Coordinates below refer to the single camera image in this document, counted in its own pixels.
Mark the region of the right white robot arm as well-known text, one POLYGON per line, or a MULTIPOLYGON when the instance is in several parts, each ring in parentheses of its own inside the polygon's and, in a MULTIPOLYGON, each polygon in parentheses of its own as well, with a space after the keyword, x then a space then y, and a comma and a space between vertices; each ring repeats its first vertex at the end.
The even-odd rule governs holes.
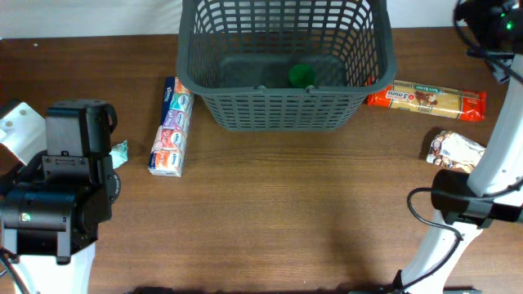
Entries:
POLYGON ((413 216, 429 230, 413 260, 397 272, 389 293, 443 293, 468 245, 493 221, 522 221, 522 3, 459 1, 455 31, 470 56, 503 71, 508 89, 485 153, 467 174, 442 170, 428 188, 432 220, 413 216))

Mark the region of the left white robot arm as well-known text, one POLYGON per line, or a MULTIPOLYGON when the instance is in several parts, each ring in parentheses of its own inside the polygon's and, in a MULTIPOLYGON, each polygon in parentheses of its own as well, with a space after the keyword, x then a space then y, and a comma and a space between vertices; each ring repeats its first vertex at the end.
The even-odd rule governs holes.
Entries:
POLYGON ((18 163, 1 177, 1 264, 19 293, 86 293, 98 228, 121 180, 110 155, 116 111, 63 100, 44 116, 18 100, 1 108, 1 143, 18 163))

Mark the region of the green lid spice jar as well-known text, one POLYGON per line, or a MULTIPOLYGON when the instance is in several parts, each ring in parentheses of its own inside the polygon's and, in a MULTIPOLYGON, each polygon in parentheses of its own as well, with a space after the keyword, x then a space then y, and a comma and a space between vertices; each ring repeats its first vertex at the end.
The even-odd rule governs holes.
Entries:
POLYGON ((293 88, 307 88, 315 84, 315 71, 306 64, 294 65, 288 71, 288 84, 293 88))

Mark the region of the spaghetti pack orange ends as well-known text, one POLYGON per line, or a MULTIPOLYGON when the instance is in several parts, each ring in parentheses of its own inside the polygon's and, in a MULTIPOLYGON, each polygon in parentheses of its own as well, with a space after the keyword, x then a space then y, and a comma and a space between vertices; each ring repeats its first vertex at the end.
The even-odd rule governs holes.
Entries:
POLYGON ((394 80, 370 94, 367 104, 420 114, 480 122, 485 119, 486 93, 394 80))

